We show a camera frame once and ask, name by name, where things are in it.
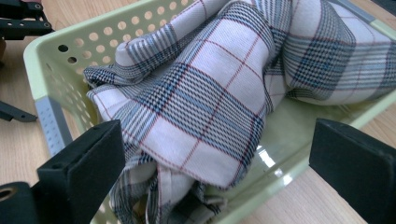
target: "plaid fabric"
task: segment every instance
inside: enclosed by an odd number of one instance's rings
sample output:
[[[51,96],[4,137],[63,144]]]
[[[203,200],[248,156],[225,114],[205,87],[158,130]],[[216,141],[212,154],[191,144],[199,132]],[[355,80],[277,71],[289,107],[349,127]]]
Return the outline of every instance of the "plaid fabric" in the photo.
[[[377,98],[396,87],[396,44],[326,1],[200,0],[84,74],[102,118],[121,120],[128,163],[110,193],[119,219],[202,223],[227,203],[205,185],[244,178],[285,96]]]

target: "fabric fold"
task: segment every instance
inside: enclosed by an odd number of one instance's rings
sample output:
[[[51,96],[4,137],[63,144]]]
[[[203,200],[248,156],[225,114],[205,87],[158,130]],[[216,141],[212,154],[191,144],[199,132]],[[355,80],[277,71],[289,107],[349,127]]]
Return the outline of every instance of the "fabric fold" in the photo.
[[[84,71],[102,118],[121,121],[128,163],[110,193],[115,214],[122,223],[206,222],[227,200],[205,186],[244,178],[265,117],[285,96],[375,99],[396,88],[395,50],[320,0],[195,1],[120,44],[114,64]]]

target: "plastic basket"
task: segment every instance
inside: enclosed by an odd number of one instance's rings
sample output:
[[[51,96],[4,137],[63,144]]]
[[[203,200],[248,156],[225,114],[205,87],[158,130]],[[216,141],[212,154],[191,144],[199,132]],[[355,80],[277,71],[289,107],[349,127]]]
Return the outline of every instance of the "plastic basket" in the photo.
[[[81,133],[98,122],[96,111],[85,96],[88,86],[82,71],[92,64],[113,63],[122,41],[153,31],[171,20],[192,0],[146,0],[39,37],[24,52],[35,106],[51,155],[72,141],[64,111],[72,115]],[[337,3],[355,11],[384,34],[396,39],[395,31],[348,1]],[[377,102],[357,105],[318,106],[285,99],[267,118],[265,135],[247,177],[236,188],[208,193],[229,200],[215,222],[235,223],[283,189],[308,165],[316,118],[342,121],[360,128],[396,101],[396,91]],[[117,223],[105,201],[96,223]]]

